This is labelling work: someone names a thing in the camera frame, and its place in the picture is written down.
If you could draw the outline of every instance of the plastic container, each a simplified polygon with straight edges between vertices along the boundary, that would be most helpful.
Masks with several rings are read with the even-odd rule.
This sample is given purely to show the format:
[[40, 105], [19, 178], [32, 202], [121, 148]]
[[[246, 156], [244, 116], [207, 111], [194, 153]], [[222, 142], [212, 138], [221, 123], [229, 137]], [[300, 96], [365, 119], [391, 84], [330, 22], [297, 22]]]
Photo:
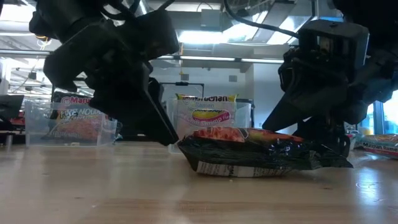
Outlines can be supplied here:
[[115, 140], [118, 122], [88, 105], [25, 103], [26, 146], [96, 147]]
[[[234, 128], [250, 128], [251, 104], [231, 102], [186, 102], [183, 100], [169, 100], [167, 115], [173, 124], [179, 139], [193, 131], [218, 126]], [[177, 144], [169, 146], [170, 153], [181, 153]]]

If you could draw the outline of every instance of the ramen noodle package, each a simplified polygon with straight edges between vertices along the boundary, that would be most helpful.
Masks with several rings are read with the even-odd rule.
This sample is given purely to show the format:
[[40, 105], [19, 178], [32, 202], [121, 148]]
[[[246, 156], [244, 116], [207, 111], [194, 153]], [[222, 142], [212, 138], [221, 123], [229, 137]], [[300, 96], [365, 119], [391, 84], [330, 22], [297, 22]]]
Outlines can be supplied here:
[[354, 148], [398, 159], [398, 135], [376, 134], [363, 136], [356, 140]]
[[267, 177], [293, 170], [353, 167], [326, 146], [254, 128], [205, 128], [186, 136], [178, 147], [195, 172], [207, 175]]
[[196, 97], [176, 94], [177, 127], [180, 139], [195, 130], [211, 126], [234, 126], [236, 97], [211, 96]]
[[95, 141], [103, 128], [112, 129], [111, 122], [103, 123], [103, 113], [88, 106], [90, 100], [89, 97], [73, 93], [55, 92], [54, 103], [59, 104], [53, 106], [50, 131], [44, 138]]

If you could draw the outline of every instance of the white wall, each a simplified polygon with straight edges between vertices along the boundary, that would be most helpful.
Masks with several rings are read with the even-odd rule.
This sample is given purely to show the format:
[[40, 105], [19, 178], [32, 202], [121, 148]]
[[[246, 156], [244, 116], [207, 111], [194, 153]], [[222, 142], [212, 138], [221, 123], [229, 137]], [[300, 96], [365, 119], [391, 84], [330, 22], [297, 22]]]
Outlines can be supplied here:
[[[183, 72], [189, 74], [189, 83], [204, 83], [205, 96], [222, 96], [239, 94], [239, 98], [246, 98], [245, 73], [232, 68], [183, 68]], [[159, 82], [180, 82], [180, 68], [154, 68], [151, 76]], [[237, 82], [229, 82], [230, 75], [237, 75]], [[200, 86], [165, 86], [164, 99], [175, 98], [176, 93], [199, 95]]]
[[[280, 89], [280, 81], [278, 75], [279, 64], [254, 64], [253, 68], [248, 70], [250, 76], [251, 71], [254, 74], [252, 87], [254, 89], [254, 125], [261, 128], [263, 122], [268, 118], [272, 110], [282, 98], [284, 92]], [[293, 134], [297, 129], [296, 125], [280, 130], [280, 133]]]

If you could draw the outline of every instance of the table surface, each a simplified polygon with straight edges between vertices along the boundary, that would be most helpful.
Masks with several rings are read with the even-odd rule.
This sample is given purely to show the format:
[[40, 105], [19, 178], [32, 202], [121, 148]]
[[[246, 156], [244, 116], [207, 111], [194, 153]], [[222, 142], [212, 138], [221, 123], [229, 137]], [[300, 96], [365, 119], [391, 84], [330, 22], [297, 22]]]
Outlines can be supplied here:
[[354, 169], [208, 177], [150, 142], [114, 149], [0, 149], [1, 224], [398, 223], [398, 161]]

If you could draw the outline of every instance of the ceiling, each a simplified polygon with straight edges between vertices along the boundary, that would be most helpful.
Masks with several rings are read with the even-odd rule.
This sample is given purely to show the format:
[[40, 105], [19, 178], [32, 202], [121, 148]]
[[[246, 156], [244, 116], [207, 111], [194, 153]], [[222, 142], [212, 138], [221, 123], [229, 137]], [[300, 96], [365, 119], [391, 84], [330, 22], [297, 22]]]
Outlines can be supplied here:
[[[131, 4], [133, 0], [124, 0]], [[165, 0], [142, 0], [137, 14], [157, 9]], [[15, 50], [40, 50], [43, 42], [29, 32], [29, 21], [34, 10], [35, 1], [30, 0], [5, 0], [6, 4], [0, 17], [0, 49]], [[315, 16], [338, 17], [338, 12], [329, 9], [327, 0], [229, 0], [234, 11], [243, 14], [259, 23], [297, 31], [305, 22]], [[244, 57], [244, 58], [282, 58], [289, 49], [287, 43], [292, 39], [269, 30], [262, 30], [238, 24], [224, 11], [222, 0], [176, 0], [169, 8], [177, 35], [182, 37], [183, 32], [207, 31], [217, 34], [228, 34], [227, 41], [221, 43], [198, 44], [186, 41], [182, 43], [183, 55], [204, 57]], [[55, 50], [61, 43], [52, 40], [45, 46], [45, 50]], [[51, 88], [48, 79], [40, 72], [43, 60], [36, 64], [35, 58], [16, 58], [12, 60], [11, 89], [15, 93], [23, 94], [50, 94]], [[27, 79], [31, 68], [35, 66], [36, 80]], [[180, 61], [154, 60], [153, 66], [169, 68], [181, 66]], [[238, 68], [245, 72], [250, 64], [236, 62], [214, 62], [184, 60], [183, 67], [203, 68]], [[34, 86], [34, 90], [25, 90], [24, 85]], [[82, 88], [81, 94], [90, 95], [91, 90]]]

